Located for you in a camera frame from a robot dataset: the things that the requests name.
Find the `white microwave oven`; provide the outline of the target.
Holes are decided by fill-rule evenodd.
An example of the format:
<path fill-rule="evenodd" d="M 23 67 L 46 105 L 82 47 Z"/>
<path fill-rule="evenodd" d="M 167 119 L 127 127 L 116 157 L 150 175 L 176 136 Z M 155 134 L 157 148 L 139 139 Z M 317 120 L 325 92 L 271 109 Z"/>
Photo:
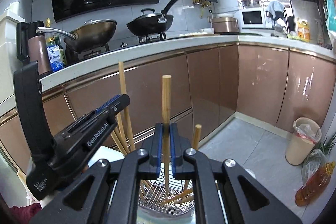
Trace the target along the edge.
<path fill-rule="evenodd" d="M 261 7 L 242 9 L 240 14 L 242 28 L 266 28 L 265 12 Z"/>

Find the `amber cooking oil bottle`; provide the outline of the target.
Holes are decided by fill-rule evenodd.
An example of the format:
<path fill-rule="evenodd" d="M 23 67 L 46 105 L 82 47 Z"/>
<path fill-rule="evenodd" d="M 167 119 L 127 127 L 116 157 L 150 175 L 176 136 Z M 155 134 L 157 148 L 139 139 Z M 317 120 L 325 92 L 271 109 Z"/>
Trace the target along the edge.
<path fill-rule="evenodd" d="M 328 186 L 334 169 L 335 161 L 327 162 L 325 165 L 319 167 L 305 186 L 299 188 L 295 194 L 295 204 L 297 206 L 306 206 L 315 201 Z"/>

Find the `rose gold electric kettle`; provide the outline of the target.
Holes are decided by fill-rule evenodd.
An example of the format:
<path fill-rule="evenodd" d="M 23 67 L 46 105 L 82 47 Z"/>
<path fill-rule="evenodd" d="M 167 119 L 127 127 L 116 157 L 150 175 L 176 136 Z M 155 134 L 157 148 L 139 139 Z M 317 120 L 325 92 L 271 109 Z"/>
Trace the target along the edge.
<path fill-rule="evenodd" d="M 16 27 L 16 48 L 17 59 L 27 65 L 34 61 L 38 62 L 38 72 L 40 78 L 52 73 L 52 68 L 47 52 L 45 34 L 37 31 L 39 27 L 44 27 L 42 21 L 30 23 L 19 22 Z"/>

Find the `white cream appliance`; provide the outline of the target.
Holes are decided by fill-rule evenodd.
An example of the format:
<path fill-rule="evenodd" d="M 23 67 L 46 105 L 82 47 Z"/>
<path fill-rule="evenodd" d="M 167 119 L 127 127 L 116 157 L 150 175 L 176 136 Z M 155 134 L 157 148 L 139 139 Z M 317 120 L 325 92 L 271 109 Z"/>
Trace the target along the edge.
<path fill-rule="evenodd" d="M 1 14 L 1 102 L 14 94 L 13 73 L 22 66 L 17 59 L 16 28 L 23 18 L 7 8 Z"/>

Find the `rose gold rice cooker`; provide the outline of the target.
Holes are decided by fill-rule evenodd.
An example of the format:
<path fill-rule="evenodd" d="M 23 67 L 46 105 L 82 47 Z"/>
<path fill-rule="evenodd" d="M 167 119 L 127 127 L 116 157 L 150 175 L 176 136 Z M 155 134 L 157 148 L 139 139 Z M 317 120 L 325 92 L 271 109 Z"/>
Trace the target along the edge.
<path fill-rule="evenodd" d="M 238 34 L 238 20 L 233 17 L 214 18 L 211 21 L 216 34 Z"/>

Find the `black wok with lid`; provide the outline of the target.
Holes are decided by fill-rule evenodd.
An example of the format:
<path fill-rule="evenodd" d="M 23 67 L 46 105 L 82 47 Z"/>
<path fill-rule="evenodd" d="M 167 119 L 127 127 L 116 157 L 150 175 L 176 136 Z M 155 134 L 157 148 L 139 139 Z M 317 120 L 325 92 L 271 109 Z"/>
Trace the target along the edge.
<path fill-rule="evenodd" d="M 127 28 L 138 37 L 164 34 L 173 24 L 174 16 L 169 14 L 169 10 L 177 1 L 170 0 L 161 12 L 155 12 L 152 8 L 142 9 L 142 15 L 129 22 Z"/>

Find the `bamboo chopstick diagonal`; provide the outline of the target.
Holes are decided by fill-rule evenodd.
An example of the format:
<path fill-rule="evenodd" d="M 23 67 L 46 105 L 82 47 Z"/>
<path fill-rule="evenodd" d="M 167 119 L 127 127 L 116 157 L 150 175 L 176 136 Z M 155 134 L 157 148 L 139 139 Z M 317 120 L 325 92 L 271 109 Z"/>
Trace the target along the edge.
<path fill-rule="evenodd" d="M 118 63 L 118 70 L 119 70 L 119 77 L 120 77 L 120 89 L 122 94 L 127 94 L 126 91 L 126 79 L 125 79 L 125 71 L 124 71 L 124 64 L 122 61 Z M 126 122 L 126 132 L 127 137 L 129 139 L 130 144 L 130 150 L 135 150 L 135 144 L 134 144 L 134 138 L 133 138 L 133 130 L 131 126 L 131 120 L 130 120 L 130 114 L 129 114 L 129 107 L 127 106 L 124 108 L 124 116 L 125 116 L 125 122 Z"/>

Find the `blue seasoning bag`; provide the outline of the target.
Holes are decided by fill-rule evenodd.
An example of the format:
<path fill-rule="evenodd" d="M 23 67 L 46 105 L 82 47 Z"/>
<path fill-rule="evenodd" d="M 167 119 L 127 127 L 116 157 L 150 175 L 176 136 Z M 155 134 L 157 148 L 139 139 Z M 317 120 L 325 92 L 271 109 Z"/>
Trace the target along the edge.
<path fill-rule="evenodd" d="M 53 72 L 57 72 L 66 66 L 58 45 L 47 47 L 47 52 Z"/>

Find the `beige trash bin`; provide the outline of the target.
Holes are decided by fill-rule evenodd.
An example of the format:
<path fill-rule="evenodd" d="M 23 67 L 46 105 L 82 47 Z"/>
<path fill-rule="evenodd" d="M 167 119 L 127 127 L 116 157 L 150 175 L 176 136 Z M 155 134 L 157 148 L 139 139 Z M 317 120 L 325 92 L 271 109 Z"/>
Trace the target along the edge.
<path fill-rule="evenodd" d="M 320 126 L 312 119 L 301 117 L 293 122 L 293 134 L 285 150 L 285 159 L 293 166 L 300 165 L 319 143 Z"/>

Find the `gas stove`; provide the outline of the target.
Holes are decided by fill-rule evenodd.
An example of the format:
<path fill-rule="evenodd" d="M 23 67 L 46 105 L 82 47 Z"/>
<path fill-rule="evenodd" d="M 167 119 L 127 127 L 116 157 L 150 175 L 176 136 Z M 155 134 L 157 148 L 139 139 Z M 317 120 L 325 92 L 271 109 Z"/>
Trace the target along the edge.
<path fill-rule="evenodd" d="M 140 46 L 147 43 L 159 42 L 166 39 L 167 35 L 165 33 L 153 34 L 149 36 L 132 36 L 125 39 L 110 40 L 103 46 L 99 46 L 82 52 L 75 52 L 71 50 L 70 47 L 66 46 L 65 56 L 68 64 L 72 65 L 80 61 L 84 61 L 92 57 L 102 55 L 104 53 L 123 50 L 124 48 Z"/>

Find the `brass coloured wok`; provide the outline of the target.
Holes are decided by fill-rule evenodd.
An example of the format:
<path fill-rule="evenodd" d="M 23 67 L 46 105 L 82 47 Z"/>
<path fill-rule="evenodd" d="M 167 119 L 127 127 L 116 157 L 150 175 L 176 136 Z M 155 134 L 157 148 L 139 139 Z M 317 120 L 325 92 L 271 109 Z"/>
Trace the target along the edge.
<path fill-rule="evenodd" d="M 51 27 L 38 27 L 36 33 L 60 35 L 64 37 L 64 42 L 72 51 L 83 52 L 106 45 L 114 36 L 116 27 L 117 22 L 113 19 L 88 20 L 71 32 Z"/>

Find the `yellow oil jug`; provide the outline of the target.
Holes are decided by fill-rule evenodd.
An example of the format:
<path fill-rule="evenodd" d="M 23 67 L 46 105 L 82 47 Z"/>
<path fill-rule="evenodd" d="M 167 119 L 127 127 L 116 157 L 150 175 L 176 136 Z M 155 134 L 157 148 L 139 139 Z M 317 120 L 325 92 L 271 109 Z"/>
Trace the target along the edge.
<path fill-rule="evenodd" d="M 310 42 L 310 29 L 307 20 L 297 18 L 297 35 L 304 42 Z"/>

